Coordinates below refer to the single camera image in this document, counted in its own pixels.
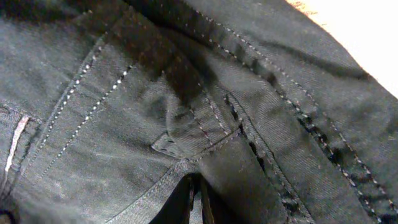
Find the black fabric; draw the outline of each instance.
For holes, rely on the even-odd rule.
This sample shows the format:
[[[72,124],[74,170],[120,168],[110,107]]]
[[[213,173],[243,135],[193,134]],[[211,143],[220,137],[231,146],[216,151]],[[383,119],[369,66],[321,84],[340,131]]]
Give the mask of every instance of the black fabric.
[[[245,223],[225,204],[204,178],[200,179],[200,189],[204,224]]]
[[[188,174],[192,224],[398,223],[398,100],[285,1],[0,3],[21,223],[150,223]]]
[[[180,223],[189,224],[190,212],[195,195],[195,182],[198,177],[188,175],[181,179],[159,214],[150,224]]]

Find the white surface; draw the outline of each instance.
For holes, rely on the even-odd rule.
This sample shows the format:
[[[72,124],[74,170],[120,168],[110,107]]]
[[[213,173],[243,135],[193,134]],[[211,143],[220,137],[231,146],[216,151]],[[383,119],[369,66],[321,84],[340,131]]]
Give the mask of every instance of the white surface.
[[[398,1],[287,0],[398,98]]]

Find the denim fabric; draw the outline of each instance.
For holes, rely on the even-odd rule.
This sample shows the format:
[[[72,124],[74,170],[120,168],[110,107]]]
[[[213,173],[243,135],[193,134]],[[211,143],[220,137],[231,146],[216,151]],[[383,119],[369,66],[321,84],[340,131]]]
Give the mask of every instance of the denim fabric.
[[[201,174],[247,223],[398,223],[397,99],[286,2],[1,6],[19,222],[149,223]]]

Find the double stitching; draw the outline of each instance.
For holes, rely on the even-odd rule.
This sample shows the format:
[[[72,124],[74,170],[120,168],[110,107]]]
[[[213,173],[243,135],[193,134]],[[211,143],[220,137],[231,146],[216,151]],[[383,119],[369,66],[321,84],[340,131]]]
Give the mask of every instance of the double stitching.
[[[251,142],[254,141],[254,142],[255,142],[255,146],[260,146],[259,141],[257,140],[257,137],[249,130],[248,126],[250,125],[250,126],[252,127],[252,129],[254,130],[255,133],[258,134],[258,132],[257,132],[257,130],[255,129],[255,127],[252,125],[251,120],[250,120],[250,117],[246,114],[245,110],[244,110],[244,109],[242,108],[242,106],[239,104],[239,102],[237,101],[237,99],[236,99],[231,93],[227,93],[227,94],[225,95],[224,100],[225,100],[225,103],[226,103],[228,106],[231,107],[231,113],[232,113],[232,115],[234,116],[234,118],[235,118],[236,120],[239,120],[239,122],[241,122],[242,128],[243,128],[242,132],[243,132],[244,134],[246,134],[246,135],[249,134],[250,137],[252,137],[252,140],[248,139],[248,141],[251,141]],[[245,120],[244,118],[242,118],[242,116],[240,116],[240,112],[237,111],[237,109],[235,108],[234,104],[238,104],[238,106],[241,108],[241,113],[242,113],[245,117],[247,117],[248,120]],[[267,147],[267,143],[266,143],[261,137],[260,137],[259,139],[260,139],[260,141],[263,142],[263,143],[266,145],[266,147]],[[293,195],[291,195],[291,196],[293,196],[293,197],[290,197],[289,195],[286,196],[286,197],[288,197],[288,198],[291,199],[293,202],[295,202],[295,203],[298,204],[297,210],[298,210],[299,214],[300,214],[301,216],[304,217],[304,219],[305,219],[305,221],[306,221],[307,223],[315,223],[315,222],[313,221],[313,218],[311,217],[311,215],[309,214],[309,212],[308,212],[307,209],[305,208],[305,205],[304,205],[304,204],[301,202],[301,200],[297,197],[297,194],[294,192],[294,189],[292,189],[291,187],[289,187],[289,188],[290,188],[290,190],[289,190],[288,187],[286,186],[286,184],[284,183],[284,182],[286,182],[286,183],[288,183],[288,184],[290,185],[289,181],[288,181],[286,178],[284,178],[283,180],[281,179],[281,178],[284,177],[284,175],[283,175],[283,173],[281,172],[281,170],[279,169],[279,166],[277,165],[277,163],[276,163],[276,161],[275,161],[273,155],[267,153],[267,151],[266,151],[265,149],[263,149],[262,147],[260,147],[260,148],[262,149],[262,151],[264,151],[264,152],[266,153],[267,156],[265,156],[265,158],[267,159],[267,162],[271,165],[272,172],[275,174],[275,177],[277,177],[278,180],[281,182],[281,184],[282,184],[284,190],[286,190],[289,194],[291,194],[290,191],[293,192]],[[285,209],[288,210],[288,211],[290,211],[290,215],[292,216],[293,221],[297,222],[297,219],[293,216],[293,212],[294,212],[293,209],[290,208],[289,206],[287,206],[288,203],[285,202],[285,201],[282,199],[281,193],[278,192],[278,191],[277,191],[277,193],[278,193],[278,196],[281,198],[282,204],[284,205]]]
[[[43,171],[43,173],[39,176],[38,179],[36,179],[36,182],[39,181],[40,179],[42,179],[44,177],[44,175],[49,171],[49,169],[54,165],[55,161],[57,161],[62,154],[67,150],[68,146],[72,143],[72,141],[77,137],[79,130],[81,129],[81,127],[83,127],[83,125],[85,125],[87,123],[87,121],[91,118],[91,115],[98,109],[99,106],[101,106],[101,104],[104,103],[105,99],[107,99],[107,97],[109,96],[109,94],[111,94],[114,90],[116,90],[119,86],[119,84],[122,83],[122,81],[124,80],[124,78],[127,76],[127,74],[129,73],[129,71],[132,69],[132,65],[129,65],[127,67],[127,69],[125,71],[122,72],[122,75],[119,77],[119,79],[116,80],[116,82],[113,84],[112,88],[110,90],[108,90],[94,105],[93,107],[86,112],[86,116],[84,118],[84,120],[77,126],[76,130],[74,131],[74,133],[71,135],[71,137],[68,139],[68,141],[65,143],[64,147],[62,148],[62,150],[58,153],[58,155],[56,156],[56,158],[54,158],[51,163],[47,166],[47,168]]]
[[[241,135],[241,132],[239,130],[236,130],[236,134],[234,134],[232,137],[226,138],[224,140],[222,140],[216,147],[213,147],[209,150],[206,150],[205,152],[201,153],[201,156],[198,159],[194,159],[194,160],[189,160],[191,162],[199,162],[200,160],[202,160],[204,157],[210,155],[211,153],[217,151],[218,149],[220,149],[221,147],[223,147],[224,145],[226,145],[227,143],[229,143],[230,141],[232,141],[234,138],[238,137],[239,135]]]
[[[107,35],[108,33],[105,32],[105,34],[99,39],[99,41],[97,41],[97,46],[95,47],[94,51],[90,52],[90,54],[92,55],[88,57],[90,59],[88,60],[87,63],[83,64],[83,66],[80,68],[80,71],[78,72],[77,78],[71,81],[70,86],[65,90],[64,94],[59,99],[57,105],[55,106],[56,109],[53,111],[51,115],[52,119],[50,119],[49,122],[47,123],[47,130],[45,131],[44,137],[42,138],[39,147],[34,152],[32,159],[29,161],[26,170],[28,170],[35,163],[37,156],[45,146],[45,143],[48,141],[49,137],[51,136],[51,132],[56,123],[56,120],[62,114],[62,111],[65,108],[65,106],[68,104],[69,99],[73,96],[73,93],[76,91],[79,84],[84,79],[88,71],[92,68],[93,64],[95,63],[100,53],[102,52],[102,49],[105,46],[105,43],[103,43],[102,40],[105,39]]]
[[[190,7],[187,3],[185,3],[185,2],[183,2],[183,3],[184,3],[187,7],[189,7],[189,8],[191,9],[191,7]],[[242,43],[246,44],[246,45],[247,45],[251,50],[253,50],[256,54],[258,54],[260,57],[264,58],[264,59],[266,60],[266,62],[267,62],[269,65],[272,65],[272,66],[273,66],[279,73],[281,73],[286,79],[290,79],[290,82],[292,82],[295,86],[297,86],[297,87],[299,88],[299,90],[304,91],[304,92],[305,92],[305,95],[306,95],[307,97],[309,97],[309,98],[313,101],[313,103],[314,103],[314,105],[316,106],[317,110],[319,110],[319,108],[317,107],[317,106],[318,106],[318,103],[314,100],[314,98],[312,97],[312,95],[311,95],[307,90],[305,90],[304,88],[302,88],[302,86],[301,86],[299,83],[297,83],[293,78],[291,78],[282,68],[280,68],[279,66],[277,66],[273,61],[271,61],[269,58],[267,58],[263,53],[261,53],[260,51],[258,51],[258,49],[256,49],[253,45],[251,45],[244,37],[242,37],[240,34],[238,34],[237,32],[235,32],[234,30],[232,30],[232,29],[230,29],[230,28],[224,26],[223,24],[221,24],[221,23],[216,23],[212,18],[209,18],[209,17],[205,16],[205,15],[202,14],[200,11],[197,11],[197,10],[196,10],[196,13],[197,13],[199,16],[201,16],[201,17],[203,17],[204,19],[206,19],[206,21],[208,21],[209,23],[212,23],[212,22],[213,22],[213,23],[215,23],[217,26],[220,26],[220,27],[222,27],[224,30],[227,30],[228,32],[232,33],[235,37],[237,37]],[[224,48],[224,47],[221,46],[219,43],[215,42],[213,39],[208,39],[207,41],[208,41],[210,44],[212,44],[212,45],[214,45],[214,46],[217,46],[218,48],[220,48],[221,50],[223,50],[223,51],[226,52],[227,54],[230,54],[230,55],[231,55],[233,58],[235,58],[236,60],[240,60],[240,59],[238,59],[238,57],[237,57],[236,55],[234,55],[230,50]],[[242,66],[244,66],[244,67],[249,67],[249,66],[247,66],[244,62],[242,62]],[[249,69],[250,69],[250,71],[252,71],[252,72],[254,73],[254,70],[253,70],[252,67],[249,67]],[[296,112],[299,112],[299,113],[302,114],[304,117],[308,117],[307,115],[305,115],[305,114],[302,113],[302,111],[300,110],[300,108],[299,108],[298,106],[294,105],[289,99],[287,99],[286,96],[284,96],[284,95],[281,94],[281,93],[278,93],[278,94],[281,96],[282,99],[284,99],[284,101],[285,101],[286,103],[288,103],[288,104],[294,106],[294,109],[296,110]],[[368,166],[366,166],[366,165],[363,163],[363,161],[362,161],[361,159],[359,159],[358,155],[355,153],[355,151],[352,149],[352,147],[348,144],[348,142],[347,142],[347,140],[344,138],[344,136],[338,131],[338,129],[336,128],[334,122],[333,122],[330,118],[329,118],[329,120],[330,120],[330,123],[331,123],[331,126],[332,126],[333,130],[336,131],[336,132],[338,133],[338,135],[339,135],[339,137],[341,138],[341,140],[342,140],[342,141],[345,143],[345,145],[350,149],[350,151],[354,153],[355,160],[356,160],[356,161],[361,165],[361,167],[366,171],[367,175],[370,176],[372,182],[374,183],[374,185],[376,186],[376,188],[378,189],[378,191],[380,191],[380,193],[382,193],[384,196],[387,197],[386,191],[378,184],[378,181],[376,181],[376,180],[374,179],[374,177],[371,175],[371,172],[370,172]],[[319,141],[321,142],[322,145],[324,145],[325,147],[328,147],[328,144],[327,144],[322,138],[320,138]],[[348,179],[348,181],[350,182],[350,184],[351,184],[353,187],[355,187],[355,183],[354,183],[354,182],[352,181],[352,179],[349,177],[348,173],[347,173],[345,170],[343,170],[343,169],[341,169],[341,171],[342,171],[342,174]],[[363,196],[363,193],[362,193],[361,191],[357,190],[357,193],[358,193],[358,195],[359,195],[360,198]],[[398,214],[398,209],[397,209],[396,206],[394,205],[393,201],[392,201],[390,198],[388,198],[388,197],[387,197],[387,199],[388,199],[388,201],[389,201],[389,204],[390,204],[391,209],[392,209],[393,211],[397,212],[397,214]],[[370,212],[373,213],[373,214],[376,216],[377,221],[378,221],[379,223],[381,223],[382,220],[380,219],[380,217],[378,217],[378,216],[376,215],[376,212],[374,211],[373,208],[371,208],[369,202],[368,202],[365,198],[363,199],[363,201],[364,201],[364,203],[365,203],[365,206],[368,207],[368,209],[370,210]]]
[[[189,111],[191,112],[192,116],[193,116],[193,120],[197,123],[197,125],[199,126],[200,131],[202,131],[203,135],[206,137],[207,141],[209,142],[209,144],[212,146],[213,142],[210,140],[209,135],[207,134],[207,132],[203,129],[203,127],[201,126],[198,118],[196,117],[195,113],[193,112],[193,109],[190,108]]]
[[[206,101],[207,101],[207,103],[209,104],[210,109],[211,109],[211,111],[213,112],[213,115],[214,115],[214,117],[216,118],[216,120],[217,120],[217,122],[218,122],[218,125],[219,125],[219,126],[222,128],[222,130],[224,131],[225,136],[227,136],[227,135],[228,135],[228,132],[225,130],[223,124],[221,123],[219,117],[217,116],[216,110],[215,110],[214,106],[211,104],[211,101],[210,101],[209,97],[207,96],[207,92],[206,92],[205,90],[203,90],[203,93],[205,94]]]

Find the seam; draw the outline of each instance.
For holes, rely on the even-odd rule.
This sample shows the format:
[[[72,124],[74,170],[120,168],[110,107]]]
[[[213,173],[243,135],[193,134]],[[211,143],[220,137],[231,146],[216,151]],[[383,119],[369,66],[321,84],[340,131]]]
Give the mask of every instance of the seam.
[[[128,12],[128,9],[126,9],[123,12],[123,15],[121,16],[124,17],[125,13]],[[120,18],[114,22],[114,24],[111,26],[109,30],[111,30],[115,24],[117,24],[120,21]],[[85,78],[85,75],[90,71],[92,68],[93,64],[97,61],[98,57],[100,56],[103,47],[107,44],[106,40],[108,39],[108,31],[106,31],[95,43],[93,50],[88,53],[86,58],[84,59],[82,65],[80,66],[77,75],[75,76],[74,79],[71,80],[69,86],[65,89],[64,93],[58,100],[58,103],[55,105],[54,110],[52,114],[50,115],[49,121],[46,123],[47,130],[45,129],[42,134],[42,140],[40,140],[40,145],[38,148],[35,150],[32,158],[29,160],[27,167],[21,172],[21,176],[26,175],[26,171],[32,167],[32,165],[35,163],[37,156],[40,154],[41,150],[45,146],[45,143],[49,140],[49,137],[51,136],[51,132],[53,130],[53,127],[56,123],[56,120],[58,117],[62,114],[63,109],[65,106],[68,104],[69,99],[72,97],[73,93],[76,91],[78,88],[79,84],[81,81]]]
[[[228,135],[228,132],[225,130],[223,124],[221,123],[219,117],[217,116],[216,111],[215,111],[215,108],[214,108],[214,106],[211,104],[211,101],[210,101],[210,99],[209,99],[208,96],[207,96],[207,92],[206,92],[205,90],[203,90],[203,93],[205,94],[206,101],[207,101],[207,103],[209,104],[210,109],[211,109],[211,111],[212,111],[213,114],[214,114],[214,117],[215,117],[216,120],[218,121],[219,126],[220,126],[220,127],[222,128],[222,130],[224,131],[225,136],[227,136],[227,135]]]
[[[12,166],[12,159],[14,158],[15,152],[17,151],[18,141],[21,138],[22,132],[25,130],[25,127],[29,121],[29,117],[24,115],[21,120],[19,120],[17,124],[17,128],[14,130],[14,135],[12,137],[11,147],[9,150],[9,155],[7,157],[6,166],[4,168],[4,177],[2,179],[2,184],[0,188],[0,196],[4,192],[4,188],[6,187],[7,179],[8,179],[8,171]]]
[[[31,121],[36,121],[36,123],[38,124],[42,124],[43,123],[43,119],[41,119],[39,116],[37,116],[36,114],[32,114],[30,112],[27,112],[26,110],[23,110],[17,106],[10,106],[12,105],[12,103],[6,101],[6,100],[1,100],[0,106],[3,105],[4,109],[8,110],[8,111],[13,111],[16,113],[19,113],[21,115],[27,115],[29,117],[29,120]]]
[[[225,52],[228,52],[230,55],[233,55],[233,53],[229,52],[228,50],[225,50],[224,47],[222,47],[222,46],[220,46],[220,45],[218,45],[218,48],[224,50]],[[308,115],[306,115],[297,105],[295,105],[291,100],[289,100],[285,95],[283,95],[283,93],[280,93],[278,90],[276,90],[275,92],[276,92],[288,105],[290,105],[290,106],[293,107],[293,108],[292,108],[292,111],[293,111],[294,113],[298,113],[299,115],[303,116],[304,119],[308,119],[308,118],[309,118]],[[330,156],[328,156],[328,160],[329,160],[330,162],[332,162],[331,160],[332,160],[333,156],[335,155],[335,153],[331,150],[331,148],[329,147],[329,145],[328,145],[328,144],[326,143],[326,141],[324,140],[323,134],[321,134],[319,131],[315,131],[315,128],[316,128],[316,127],[315,127],[314,124],[310,124],[310,126],[307,127],[306,129],[312,130],[312,132],[316,135],[316,136],[314,136],[314,139],[315,139],[317,142],[319,141],[320,144],[321,144],[327,151],[329,151]],[[341,171],[341,173],[343,174],[343,176],[346,177],[346,179],[348,180],[349,184],[350,184],[352,187],[355,188],[357,194],[359,195],[359,197],[358,197],[359,201],[361,201],[361,198],[362,198],[362,200],[363,200],[363,202],[364,202],[364,204],[365,204],[365,205],[363,205],[363,204],[362,204],[362,205],[363,205],[363,206],[366,206],[366,207],[368,208],[368,210],[374,215],[374,217],[375,217],[375,219],[377,220],[378,223],[382,223],[382,220],[380,219],[380,216],[377,215],[375,209],[372,208],[372,206],[370,205],[369,201],[368,201],[367,199],[363,198],[364,194],[362,193],[362,191],[360,191],[359,189],[356,188],[357,185],[354,183],[354,181],[353,181],[352,178],[349,176],[349,174],[347,173],[347,171],[345,171],[345,170],[341,167],[341,164],[339,164],[338,162],[332,162],[332,164],[336,165],[336,166],[339,168],[339,170]],[[393,210],[397,211],[397,210],[395,209],[395,205],[394,205],[393,203],[391,203],[392,200],[388,198],[388,201],[389,201],[390,207],[391,207]]]
[[[305,90],[300,84],[298,84],[297,82],[294,82],[298,88],[300,90],[302,90],[306,96],[308,96],[311,101],[313,102],[313,104],[316,106],[319,106],[319,104],[315,101],[314,97],[307,91]],[[327,115],[326,112],[323,111],[323,115],[329,119],[330,125],[333,128],[333,130],[339,135],[340,139],[344,142],[344,144],[347,146],[347,148],[354,154],[354,158],[355,161],[363,168],[363,170],[365,170],[366,175],[369,176],[370,180],[372,181],[372,183],[375,185],[375,187],[378,189],[378,191],[385,196],[390,204],[390,207],[396,211],[396,213],[398,214],[398,208],[394,205],[394,202],[388,197],[386,191],[384,190],[384,188],[379,184],[379,182],[373,177],[371,171],[369,170],[369,167],[359,158],[359,156],[357,155],[356,151],[348,144],[348,141],[346,140],[346,138],[343,136],[343,134],[338,130],[338,128],[336,127],[335,123],[332,121],[332,119]]]
[[[252,139],[254,140],[254,142],[256,143],[256,145],[257,145],[257,146],[260,146],[260,144],[259,144],[259,142],[258,142],[258,140],[257,140],[257,137],[256,137],[255,135],[253,135],[253,133],[249,130],[248,125],[246,124],[246,120],[243,119],[242,117],[240,117],[239,112],[238,112],[237,109],[234,107],[233,103],[229,100],[229,96],[232,96],[232,97],[234,98],[234,96],[233,96],[231,93],[225,94],[225,98],[224,98],[225,103],[231,107],[232,112],[234,112],[234,113],[236,114],[237,119],[242,123],[243,129],[244,129],[244,133],[245,133],[245,134],[249,134],[249,135],[252,137]],[[249,116],[246,114],[246,112],[244,111],[243,108],[242,108],[242,113],[245,114],[245,116],[248,117],[248,119],[249,119],[248,122],[251,124],[250,118],[249,118]],[[285,185],[284,181],[282,181],[282,180],[280,179],[280,175],[278,175],[278,173],[276,172],[276,168],[275,168],[275,167],[278,167],[276,161],[275,161],[275,162],[272,162],[272,161],[270,160],[270,156],[268,155],[268,153],[267,153],[262,147],[259,147],[259,148],[261,148],[262,151],[267,155],[267,156],[265,156],[265,158],[267,159],[267,162],[271,165],[272,171],[273,171],[273,173],[275,174],[275,176],[279,179],[280,184],[283,186],[283,188],[284,188],[287,192],[290,193],[290,190],[287,188],[287,186]],[[281,201],[282,201],[282,204],[283,204],[283,206],[285,207],[285,209],[288,210],[288,211],[290,211],[290,214],[288,213],[288,217],[290,216],[290,217],[293,219],[293,221],[296,221],[296,222],[297,222],[297,219],[294,217],[294,212],[291,211],[288,207],[285,206],[285,203],[284,203],[284,201],[282,200],[282,196],[281,196],[281,194],[280,194],[279,191],[277,191],[277,194],[278,194],[278,196],[280,197],[280,199],[281,199]],[[297,210],[299,211],[299,214],[300,214],[301,216],[304,217],[304,219],[305,219],[305,221],[306,221],[307,223],[314,223],[314,221],[313,221],[313,219],[312,219],[312,217],[311,217],[311,214],[309,214],[308,210],[305,209],[306,212],[303,212],[303,211],[301,210],[300,207],[301,207],[301,206],[302,206],[302,207],[305,207],[305,205],[300,201],[300,199],[299,199],[299,197],[297,196],[297,194],[296,194],[296,193],[294,193],[294,194],[295,194],[295,195],[293,195],[293,197],[289,197],[289,196],[287,196],[287,197],[288,197],[289,199],[293,200],[295,203],[298,204],[298,209],[297,209]]]
[[[227,140],[224,140],[223,142],[221,142],[219,145],[217,145],[216,147],[209,149],[207,151],[205,151],[198,159],[194,159],[194,160],[189,160],[192,162],[199,162],[200,160],[202,160],[204,157],[209,156],[211,153],[217,151],[218,149],[220,149],[221,147],[223,147],[224,145],[226,145],[227,143],[229,143],[230,141],[232,141],[234,138],[238,137],[240,135],[240,131],[238,131],[235,135],[233,135],[232,137],[228,138]]]
[[[116,90],[119,86],[119,84],[122,83],[126,75],[129,73],[129,71],[132,69],[132,65],[129,65],[125,71],[122,72],[122,75],[119,77],[119,79],[116,80],[116,82],[113,84],[112,88],[108,90],[93,106],[92,108],[86,112],[86,116],[84,120],[77,126],[75,132],[71,135],[69,140],[65,143],[64,147],[62,150],[58,153],[58,155],[51,161],[51,163],[47,166],[47,168],[43,171],[43,173],[39,176],[38,179],[36,179],[36,182],[39,179],[42,179],[46,173],[49,171],[49,169],[54,165],[54,163],[62,156],[62,154],[67,150],[68,146],[72,143],[72,141],[78,136],[78,133],[80,129],[87,123],[87,121],[91,118],[91,115],[97,110],[97,108],[104,103],[105,99],[109,96],[110,93],[112,93],[114,90]]]
[[[102,51],[102,47],[103,46],[99,46],[99,47],[96,48],[96,50],[94,51],[94,54],[91,57],[90,61],[83,66],[81,72],[78,75],[78,78],[76,78],[76,79],[71,81],[72,87],[67,88],[66,93],[63,94],[63,96],[61,97],[61,99],[60,99],[60,107],[59,107],[59,105],[57,105],[57,109],[53,113],[54,116],[49,121],[47,132],[45,133],[45,137],[43,138],[43,140],[41,140],[39,148],[33,154],[32,160],[29,162],[29,165],[28,165],[27,168],[31,167],[35,163],[37,156],[39,155],[40,151],[43,149],[43,147],[45,146],[45,143],[47,142],[47,140],[50,137],[50,134],[51,134],[51,132],[53,130],[53,127],[55,125],[56,120],[62,114],[62,111],[63,111],[64,107],[67,105],[67,103],[68,103],[69,99],[71,98],[72,94],[76,91],[78,85],[80,84],[82,79],[85,77],[85,74],[93,66],[93,63],[96,61],[96,58],[98,57],[98,55]]]
[[[195,116],[195,113],[193,112],[193,109],[190,108],[189,111],[190,111],[191,114],[193,115],[193,119],[194,119],[194,120],[196,121],[196,123],[198,124],[200,131],[202,131],[203,135],[205,135],[207,141],[208,141],[209,144],[212,146],[213,143],[212,143],[212,141],[210,140],[209,135],[207,134],[207,132],[206,132],[206,131],[203,129],[203,127],[201,126],[201,124],[200,124],[198,118]]]
[[[151,190],[148,190],[146,193],[144,193],[139,199],[137,199],[135,202],[132,204],[128,205],[125,209],[123,209],[120,213],[116,214],[113,218],[110,218],[108,221],[105,223],[110,223],[113,221],[118,221],[121,217],[123,217],[126,213],[125,211],[129,208],[134,208],[137,205],[139,205],[142,201],[144,201],[147,197],[151,196],[152,193],[154,193],[162,184],[169,179],[169,177],[174,174],[174,172],[182,165],[186,163],[186,161],[180,161],[176,163],[172,168],[170,168],[167,173],[161,177],[161,179],[156,182],[151,188]]]
[[[191,8],[187,3],[185,3],[184,1],[182,1],[182,2],[183,2],[187,7]],[[241,42],[245,43],[250,49],[252,49],[253,51],[255,51],[255,53],[257,53],[259,56],[261,56],[262,58],[264,58],[268,64],[272,65],[272,66],[273,66],[278,72],[280,72],[283,76],[285,76],[286,78],[289,78],[290,81],[291,81],[294,85],[296,85],[300,90],[304,91],[304,92],[306,93],[306,96],[308,96],[308,97],[314,102],[315,106],[319,106],[318,103],[316,103],[316,101],[313,99],[312,95],[309,94],[307,90],[303,89],[302,86],[301,86],[299,83],[297,83],[293,78],[291,78],[282,68],[280,68],[279,66],[277,66],[273,61],[271,61],[271,60],[270,60],[268,57],[266,57],[263,53],[261,53],[260,51],[258,51],[258,49],[256,49],[253,45],[251,45],[251,44],[250,44],[246,39],[244,39],[241,35],[239,35],[237,32],[235,32],[234,30],[232,30],[232,29],[226,27],[225,25],[223,25],[223,24],[221,24],[221,23],[216,23],[216,22],[214,21],[214,19],[211,19],[211,18],[205,16],[203,13],[201,13],[201,12],[198,11],[198,10],[196,10],[196,13],[197,13],[198,15],[202,16],[203,18],[205,18],[209,23],[214,22],[216,25],[221,26],[223,29],[225,29],[225,30],[227,30],[228,32],[230,32],[230,33],[232,33],[233,35],[235,35]],[[234,55],[231,51],[229,51],[228,49],[222,47],[220,44],[216,43],[214,40],[208,39],[208,41],[209,41],[211,44],[216,45],[216,46],[217,46],[218,48],[220,48],[221,50],[224,50],[226,53],[232,55],[235,59],[238,59],[238,57],[237,57],[236,55]],[[352,149],[352,147],[348,144],[348,142],[347,142],[346,139],[343,137],[343,135],[337,130],[336,126],[334,125],[334,123],[331,121],[330,118],[329,118],[329,120],[330,120],[330,122],[331,122],[331,125],[332,125],[333,129],[339,134],[339,137],[342,139],[342,141],[346,144],[346,146],[350,149],[350,151],[354,153],[354,156],[355,156],[356,161],[361,165],[361,167],[366,171],[366,173],[367,173],[368,175],[371,176],[371,172],[370,172],[369,168],[368,168],[365,164],[363,164],[363,161],[361,161],[361,160],[359,159],[359,157],[358,157],[358,155],[356,154],[356,152],[355,152],[355,151]],[[322,142],[322,144],[323,144],[325,147],[327,147],[327,143],[325,143],[325,142],[322,141],[322,140],[321,140],[321,142]],[[347,172],[345,172],[345,170],[343,170],[342,168],[340,168],[340,169],[341,169],[343,175],[349,180],[350,184],[351,184],[353,187],[355,187],[354,182],[352,181],[351,178],[349,178],[349,175],[347,174]],[[378,189],[378,191],[380,191],[380,193],[382,193],[384,196],[387,197],[386,191],[378,184],[378,182],[374,179],[374,177],[371,176],[370,178],[371,178],[372,182],[375,184],[375,186],[376,186],[376,188]],[[393,201],[392,201],[390,198],[388,198],[388,197],[387,197],[387,199],[388,199],[388,201],[389,201],[390,208],[391,208],[393,211],[397,212],[397,214],[398,214],[398,209],[397,209],[396,206],[394,205]],[[364,199],[364,201],[365,201],[365,204],[368,206],[368,208],[370,208],[371,212],[372,212],[373,214],[376,214],[376,213],[374,212],[374,209],[372,209],[372,208],[370,207],[369,202],[368,202],[366,199]],[[380,222],[381,222],[381,219],[380,219],[379,217],[377,217],[377,221],[380,223]]]
[[[92,68],[96,59],[102,52],[102,48],[105,46],[105,43],[101,43],[101,44],[99,44],[99,43],[103,39],[105,39],[105,37],[107,35],[108,35],[108,32],[105,32],[104,35],[99,38],[99,40],[97,41],[97,45],[99,45],[99,46],[95,47],[94,51],[91,51],[89,53],[89,54],[92,54],[91,58],[89,59],[89,61],[87,63],[83,63],[83,65],[79,69],[78,75],[76,76],[76,78],[71,80],[70,85],[68,86],[68,88],[65,90],[64,94],[59,99],[57,105],[55,106],[53,113],[51,114],[52,118],[47,122],[47,130],[45,131],[44,138],[41,140],[39,147],[34,152],[32,159],[29,161],[29,163],[27,165],[26,170],[35,163],[37,156],[39,155],[40,151],[43,149],[43,147],[45,146],[45,143],[47,142],[47,140],[49,139],[49,137],[51,135],[51,132],[53,130],[56,120],[62,114],[63,109],[68,104],[69,99],[71,98],[73,93],[76,91],[78,85],[80,84],[82,79],[84,79],[85,75]]]

